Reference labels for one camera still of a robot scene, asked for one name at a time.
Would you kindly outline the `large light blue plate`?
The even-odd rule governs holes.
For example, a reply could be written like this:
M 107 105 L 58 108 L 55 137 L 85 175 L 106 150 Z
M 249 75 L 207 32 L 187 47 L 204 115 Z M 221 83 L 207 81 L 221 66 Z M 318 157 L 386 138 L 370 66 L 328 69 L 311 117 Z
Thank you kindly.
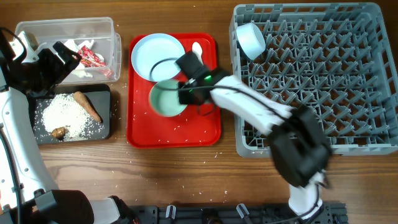
M 175 61 L 185 54 L 183 45 L 168 34 L 150 34 L 133 47 L 131 64 L 143 79 L 161 82 L 172 79 L 180 68 Z

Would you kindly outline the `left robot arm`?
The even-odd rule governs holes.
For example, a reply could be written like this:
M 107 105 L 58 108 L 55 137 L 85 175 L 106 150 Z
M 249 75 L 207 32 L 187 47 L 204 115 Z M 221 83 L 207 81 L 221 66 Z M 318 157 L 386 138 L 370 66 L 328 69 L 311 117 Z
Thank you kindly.
M 88 200 L 79 190 L 61 190 L 47 170 L 32 130 L 29 101 L 53 95 L 79 65 L 81 55 L 61 42 L 37 50 L 21 32 L 12 42 L 1 28 L 1 222 L 139 223 L 117 196 Z

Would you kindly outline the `brown food scrap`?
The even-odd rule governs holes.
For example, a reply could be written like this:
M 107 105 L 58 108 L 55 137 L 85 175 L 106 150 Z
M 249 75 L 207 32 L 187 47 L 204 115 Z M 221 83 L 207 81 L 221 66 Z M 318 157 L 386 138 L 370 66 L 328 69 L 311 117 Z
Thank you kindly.
M 64 137 L 66 136 L 67 133 L 68 133 L 68 129 L 66 127 L 60 127 L 60 128 L 55 128 L 51 132 L 51 136 L 54 139 L 62 140 L 62 139 L 64 139 Z

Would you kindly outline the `red snack wrapper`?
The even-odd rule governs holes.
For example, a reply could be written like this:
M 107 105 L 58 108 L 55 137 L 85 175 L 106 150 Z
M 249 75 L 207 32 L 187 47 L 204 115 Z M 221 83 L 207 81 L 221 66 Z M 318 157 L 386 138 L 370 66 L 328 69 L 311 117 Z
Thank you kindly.
M 95 74 L 93 73 L 93 71 L 86 72 L 85 68 L 97 68 L 97 67 L 106 66 L 104 59 L 99 57 L 97 54 L 95 54 L 91 49 L 89 49 L 85 45 L 80 48 L 78 54 L 81 56 L 81 60 L 76 68 L 78 71 L 75 72 L 75 75 L 78 76 L 79 78 L 94 77 Z

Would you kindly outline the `white rice pile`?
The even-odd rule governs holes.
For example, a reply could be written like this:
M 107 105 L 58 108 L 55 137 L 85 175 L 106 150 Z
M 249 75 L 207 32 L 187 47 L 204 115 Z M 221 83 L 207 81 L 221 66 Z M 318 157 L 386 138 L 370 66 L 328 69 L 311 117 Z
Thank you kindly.
M 55 128 L 66 127 L 68 133 L 62 140 L 54 139 Z M 104 138 L 108 127 L 96 122 L 73 98 L 71 93 L 62 93 L 52 99 L 35 102 L 32 130 L 39 144 L 86 141 Z

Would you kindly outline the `small light blue bowl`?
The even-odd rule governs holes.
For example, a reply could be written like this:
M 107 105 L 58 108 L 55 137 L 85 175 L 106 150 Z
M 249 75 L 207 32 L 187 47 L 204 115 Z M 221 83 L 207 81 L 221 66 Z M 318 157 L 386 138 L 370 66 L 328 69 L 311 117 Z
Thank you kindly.
M 266 49 L 266 41 L 261 30 L 254 23 L 238 26 L 236 35 L 240 47 L 250 60 L 256 59 Z

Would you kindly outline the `brown carrot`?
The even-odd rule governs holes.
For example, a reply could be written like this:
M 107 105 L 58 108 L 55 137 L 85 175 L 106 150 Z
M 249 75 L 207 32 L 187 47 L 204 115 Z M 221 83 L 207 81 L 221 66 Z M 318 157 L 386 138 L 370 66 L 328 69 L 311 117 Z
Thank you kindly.
M 85 94 L 80 91 L 76 91 L 73 94 L 73 98 L 96 122 L 102 122 L 100 115 L 92 107 Z

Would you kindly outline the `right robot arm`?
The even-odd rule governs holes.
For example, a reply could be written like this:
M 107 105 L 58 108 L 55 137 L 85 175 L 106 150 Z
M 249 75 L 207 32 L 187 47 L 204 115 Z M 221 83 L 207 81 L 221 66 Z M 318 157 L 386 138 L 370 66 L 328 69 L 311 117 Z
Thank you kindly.
M 272 101 L 222 68 L 209 70 L 192 51 L 175 63 L 188 79 L 178 84 L 180 103 L 211 100 L 265 135 L 274 166 L 289 184 L 289 208 L 300 220 L 314 219 L 323 204 L 320 189 L 327 187 L 325 169 L 333 151 L 313 111 Z

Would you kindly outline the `white plastic spoon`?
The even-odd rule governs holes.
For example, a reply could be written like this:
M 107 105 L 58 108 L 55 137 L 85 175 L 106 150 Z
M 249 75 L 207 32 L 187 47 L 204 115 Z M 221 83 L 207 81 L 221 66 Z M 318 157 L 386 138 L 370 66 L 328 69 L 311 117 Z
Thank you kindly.
M 197 56 L 198 60 L 201 62 L 201 64 L 203 64 L 203 60 L 202 60 L 202 53 L 203 53 L 203 49 L 201 47 L 201 45 L 198 42 L 194 42 L 192 44 L 192 52 Z

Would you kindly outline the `green bowl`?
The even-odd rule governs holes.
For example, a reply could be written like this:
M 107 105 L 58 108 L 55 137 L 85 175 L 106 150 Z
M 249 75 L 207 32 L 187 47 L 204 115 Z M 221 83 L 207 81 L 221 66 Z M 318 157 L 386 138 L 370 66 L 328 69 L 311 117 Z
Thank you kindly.
M 173 117 L 182 113 L 187 105 L 180 104 L 177 88 L 177 80 L 156 83 L 149 93 L 151 108 L 164 117 Z

